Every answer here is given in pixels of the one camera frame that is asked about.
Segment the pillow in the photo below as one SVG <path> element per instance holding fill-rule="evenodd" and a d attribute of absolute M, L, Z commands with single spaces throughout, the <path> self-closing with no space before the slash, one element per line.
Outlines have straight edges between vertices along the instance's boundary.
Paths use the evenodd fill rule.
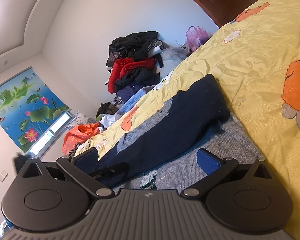
<path fill-rule="evenodd" d="M 68 130 L 73 129 L 77 125 L 88 124 L 88 123 L 96 123 L 97 121 L 93 118 L 87 117 L 83 113 L 77 112 L 75 118 L 72 120 L 70 124 L 66 126 Z"/>

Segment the window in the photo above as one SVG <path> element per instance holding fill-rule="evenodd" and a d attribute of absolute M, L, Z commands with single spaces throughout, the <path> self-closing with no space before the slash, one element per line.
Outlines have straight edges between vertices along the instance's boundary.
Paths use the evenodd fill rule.
<path fill-rule="evenodd" d="M 64 133 L 66 126 L 73 120 L 74 116 L 65 112 L 59 119 L 36 141 L 29 149 L 29 153 L 42 157 L 57 139 Z"/>

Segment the purple plastic bag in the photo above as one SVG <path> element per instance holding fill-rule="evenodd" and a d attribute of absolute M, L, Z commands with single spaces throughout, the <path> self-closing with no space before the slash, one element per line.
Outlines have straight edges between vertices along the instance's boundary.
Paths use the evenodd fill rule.
<path fill-rule="evenodd" d="M 209 36 L 206 31 L 203 31 L 199 26 L 191 26 L 186 32 L 189 48 L 192 52 L 195 52 L 201 45 L 205 44 L 209 40 Z"/>

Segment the yellow bedspread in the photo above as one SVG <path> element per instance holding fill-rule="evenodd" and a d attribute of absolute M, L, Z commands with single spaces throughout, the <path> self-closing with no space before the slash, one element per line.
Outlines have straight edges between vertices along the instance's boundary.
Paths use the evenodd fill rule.
<path fill-rule="evenodd" d="M 102 157 L 178 90 L 211 73 L 290 193 L 294 211 L 286 230 L 300 239 L 300 0 L 259 0 L 249 9 L 88 144 Z"/>

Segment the window frame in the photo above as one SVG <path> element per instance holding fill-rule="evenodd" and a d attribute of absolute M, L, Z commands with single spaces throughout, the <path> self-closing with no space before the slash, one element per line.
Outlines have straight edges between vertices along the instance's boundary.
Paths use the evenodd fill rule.
<path fill-rule="evenodd" d="M 51 131 L 51 128 L 57 123 L 57 121 L 62 118 L 65 114 L 69 115 L 70 118 L 57 130 L 56 133 L 54 133 L 53 131 Z M 68 109 L 67 111 L 65 111 L 45 132 L 43 135 L 41 135 L 39 137 L 39 139 L 36 141 L 36 143 L 46 134 L 46 133 L 50 133 L 52 135 L 52 138 L 42 147 L 42 149 L 38 152 L 38 154 L 36 155 L 37 157 L 39 157 L 40 159 L 42 159 L 45 154 L 51 149 L 51 147 L 55 144 L 55 142 L 61 137 L 62 134 L 64 134 L 64 132 L 67 130 L 66 126 L 68 124 L 70 124 L 73 119 L 74 119 L 74 114 L 72 114 L 71 109 Z M 31 149 L 36 145 L 36 143 L 34 143 L 31 148 L 26 152 L 27 154 L 32 154 Z"/>

